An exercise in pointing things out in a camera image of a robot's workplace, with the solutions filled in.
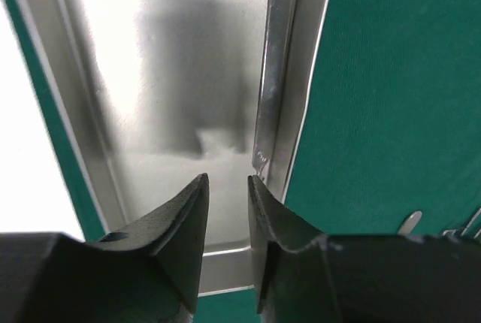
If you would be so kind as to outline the silver tweezers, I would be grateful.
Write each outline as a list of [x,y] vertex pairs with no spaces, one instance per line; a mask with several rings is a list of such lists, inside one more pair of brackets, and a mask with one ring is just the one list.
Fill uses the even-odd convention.
[[480,240],[480,208],[478,207],[474,214],[468,220],[463,233],[464,236]]
[[469,231],[468,227],[448,228],[441,232],[442,236],[464,236]]

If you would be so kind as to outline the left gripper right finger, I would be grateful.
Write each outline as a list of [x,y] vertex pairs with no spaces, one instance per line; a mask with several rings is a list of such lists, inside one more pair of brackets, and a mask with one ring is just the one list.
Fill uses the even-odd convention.
[[247,179],[256,312],[264,322],[478,322],[480,244],[329,235]]

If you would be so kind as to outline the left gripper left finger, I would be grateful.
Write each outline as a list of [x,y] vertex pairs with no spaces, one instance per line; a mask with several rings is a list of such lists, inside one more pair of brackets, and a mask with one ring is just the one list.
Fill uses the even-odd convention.
[[188,322],[198,302],[209,179],[98,241],[1,235],[3,322]]

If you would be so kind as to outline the silver metal instrument tray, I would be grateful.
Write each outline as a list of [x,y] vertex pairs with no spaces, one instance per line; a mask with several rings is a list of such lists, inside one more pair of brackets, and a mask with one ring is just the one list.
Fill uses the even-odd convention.
[[[251,288],[247,177],[268,0],[5,0],[80,226],[115,231],[210,180],[199,294]],[[328,0],[296,0],[274,157],[283,201]]]

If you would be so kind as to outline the green surgical cloth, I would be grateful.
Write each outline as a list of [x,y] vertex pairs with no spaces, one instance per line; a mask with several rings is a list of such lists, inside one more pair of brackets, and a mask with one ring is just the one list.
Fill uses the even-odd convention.
[[[278,201],[329,235],[397,234],[416,210],[406,235],[465,227],[480,208],[480,0],[328,0]],[[198,293],[188,322],[264,322],[256,307],[254,284]]]

